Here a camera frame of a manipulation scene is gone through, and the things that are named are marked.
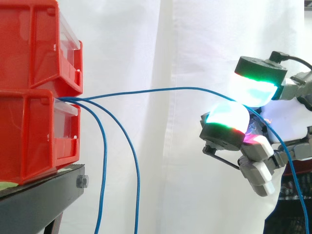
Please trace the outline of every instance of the red plastic drawer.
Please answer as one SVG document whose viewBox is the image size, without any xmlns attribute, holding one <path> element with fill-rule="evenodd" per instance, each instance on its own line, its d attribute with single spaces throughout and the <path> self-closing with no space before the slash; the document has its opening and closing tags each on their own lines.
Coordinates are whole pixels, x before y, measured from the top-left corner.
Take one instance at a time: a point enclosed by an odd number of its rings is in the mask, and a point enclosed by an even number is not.
<svg viewBox="0 0 312 234">
<path fill-rule="evenodd" d="M 82 94 L 82 43 L 56 0 L 0 0 L 0 88 Z"/>
<path fill-rule="evenodd" d="M 48 90 L 0 90 L 0 182 L 23 184 L 79 160 L 80 109 Z"/>
</svg>

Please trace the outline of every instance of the blue wire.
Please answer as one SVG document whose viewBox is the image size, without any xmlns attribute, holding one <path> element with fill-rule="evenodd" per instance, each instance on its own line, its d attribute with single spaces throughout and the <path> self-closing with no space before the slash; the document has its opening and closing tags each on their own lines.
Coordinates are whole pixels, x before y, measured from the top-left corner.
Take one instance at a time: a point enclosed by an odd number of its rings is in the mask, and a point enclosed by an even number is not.
<svg viewBox="0 0 312 234">
<path fill-rule="evenodd" d="M 66 98 L 59 98 L 62 101 L 67 101 L 68 99 Z M 137 154 L 135 151 L 135 148 L 126 132 L 126 130 L 124 129 L 124 127 L 122 126 L 122 124 L 118 121 L 118 119 L 107 109 L 105 109 L 103 106 L 93 102 L 93 101 L 89 101 L 85 98 L 79 98 L 79 97 L 71 97 L 70 100 L 77 100 L 77 101 L 85 101 L 88 102 L 98 108 L 100 108 L 101 110 L 105 111 L 107 114 L 109 114 L 110 117 L 113 118 L 113 120 L 118 124 L 118 126 L 121 128 L 121 130 L 123 131 L 124 135 L 126 136 L 128 143 L 131 147 L 132 153 L 133 153 L 133 157 L 135 160 L 135 165 L 136 165 L 136 177 L 137 177 L 137 187 L 136 187 L 136 218 L 135 218 L 135 234 L 137 234 L 137 229 L 138 229 L 138 214 L 139 214 L 139 202 L 140 202 L 140 171 L 139 171 L 139 166 L 138 166 L 138 160 L 137 160 Z"/>
<path fill-rule="evenodd" d="M 104 203 L 104 190 L 105 190 L 105 182 L 106 182 L 106 163 L 107 163 L 107 140 L 106 140 L 106 134 L 103 128 L 103 125 L 101 121 L 99 120 L 98 116 L 88 107 L 86 107 L 83 104 L 80 104 L 79 102 L 73 101 L 71 99 L 67 98 L 60 98 L 62 101 L 70 102 L 72 104 L 75 104 L 77 106 L 80 106 L 90 112 L 93 117 L 97 120 L 97 123 L 99 125 L 99 128 L 101 129 L 102 136 L 103 136 L 103 143 L 104 143 L 104 159 L 103 159 L 103 175 L 102 175 L 102 186 L 101 186 L 101 192 L 99 197 L 99 206 L 98 206 L 98 216 L 97 216 L 97 225 L 96 229 L 94 231 L 95 234 L 98 234 L 99 227 L 101 225 L 101 219 L 102 219 L 102 212 L 103 212 L 103 203 Z"/>
<path fill-rule="evenodd" d="M 148 89 L 148 90 L 140 90 L 140 91 L 130 91 L 130 92 L 120 92 L 120 93 L 113 93 L 113 94 L 105 94 L 105 95 L 99 95 L 99 96 L 93 96 L 93 97 L 88 97 L 86 99 L 88 100 L 92 100 L 92 99 L 97 99 L 97 98 L 106 98 L 106 97 L 112 97 L 112 96 L 120 96 L 120 95 L 129 95 L 129 94 L 142 94 L 142 93 L 152 93 L 152 92 L 161 92 L 161 91 L 173 91 L 173 90 L 199 90 L 199 91 L 203 91 L 203 92 L 207 92 L 207 93 L 211 93 L 214 95 L 217 95 L 219 97 L 225 98 L 227 100 L 230 101 L 235 101 L 232 98 L 229 98 L 225 95 L 219 94 L 215 91 L 209 90 L 209 89 L 204 89 L 204 88 L 199 88 L 199 87 L 173 87 L 173 88 L 161 88 L 161 89 Z M 285 145 L 285 143 L 283 142 L 283 140 L 280 138 L 280 136 L 277 134 L 276 131 L 274 131 L 274 129 L 265 121 L 265 119 L 259 115 L 256 111 L 254 111 L 253 109 L 249 108 L 248 106 L 245 106 L 249 111 L 251 111 L 252 113 L 254 113 L 256 116 L 258 116 L 258 118 L 271 130 L 271 132 L 277 137 L 277 139 L 280 141 L 281 145 L 284 148 L 284 151 L 286 152 L 286 155 L 288 157 L 288 161 L 289 161 L 289 165 L 292 171 L 292 176 L 294 179 L 294 183 L 299 195 L 299 199 L 302 205 L 302 209 L 303 209 L 303 213 L 304 213 L 304 217 L 305 217 L 305 226 L 306 226 L 306 233 L 310 234 L 309 231 L 309 218 L 308 218 L 308 212 L 307 212 L 307 208 L 306 205 L 304 203 L 304 199 L 301 193 L 301 189 L 299 186 L 299 182 L 298 182 L 298 178 L 296 176 L 296 172 L 293 166 L 293 161 L 291 158 L 291 155 Z"/>
</svg>

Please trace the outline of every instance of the green led light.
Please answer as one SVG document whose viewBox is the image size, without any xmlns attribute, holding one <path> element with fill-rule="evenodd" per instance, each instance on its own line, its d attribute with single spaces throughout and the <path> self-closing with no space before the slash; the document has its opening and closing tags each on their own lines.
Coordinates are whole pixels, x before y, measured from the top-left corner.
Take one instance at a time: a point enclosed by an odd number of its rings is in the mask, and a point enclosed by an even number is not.
<svg viewBox="0 0 312 234">
<path fill-rule="evenodd" d="M 256 81 L 237 74 L 231 79 L 229 88 L 231 98 L 249 107 L 266 105 L 277 91 L 273 83 Z"/>
<path fill-rule="evenodd" d="M 242 104 L 226 101 L 218 104 L 210 111 L 206 123 L 220 123 L 245 133 L 249 124 L 249 113 Z"/>
</svg>

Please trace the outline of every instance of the white curtain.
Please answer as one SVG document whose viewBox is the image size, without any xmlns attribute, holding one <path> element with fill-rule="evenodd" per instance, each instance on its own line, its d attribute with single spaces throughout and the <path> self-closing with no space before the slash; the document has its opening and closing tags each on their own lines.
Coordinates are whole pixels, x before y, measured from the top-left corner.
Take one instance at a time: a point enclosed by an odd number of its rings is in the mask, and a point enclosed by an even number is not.
<svg viewBox="0 0 312 234">
<path fill-rule="evenodd" d="M 59 0 L 83 42 L 83 97 L 197 86 L 223 94 L 240 56 L 300 55 L 303 2 L 293 0 Z M 140 234 L 261 234 L 275 195 L 257 196 L 240 171 L 204 155 L 200 115 L 221 101 L 199 91 L 110 97 L 97 102 L 124 125 L 141 172 Z M 136 173 L 118 126 L 96 110 L 108 137 L 100 233 L 133 233 Z M 222 152 L 236 162 L 239 153 Z M 63 215 L 61 234 L 94 232 L 103 146 L 82 111 L 79 163 L 90 184 Z"/>
</svg>

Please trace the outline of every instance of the screw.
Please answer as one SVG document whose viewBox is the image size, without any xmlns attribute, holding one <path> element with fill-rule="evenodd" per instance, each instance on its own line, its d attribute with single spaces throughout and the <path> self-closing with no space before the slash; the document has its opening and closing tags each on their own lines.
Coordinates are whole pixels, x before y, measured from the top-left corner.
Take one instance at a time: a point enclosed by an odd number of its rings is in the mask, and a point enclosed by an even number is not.
<svg viewBox="0 0 312 234">
<path fill-rule="evenodd" d="M 77 188 L 88 188 L 89 177 L 87 175 L 79 175 L 77 178 Z"/>
</svg>

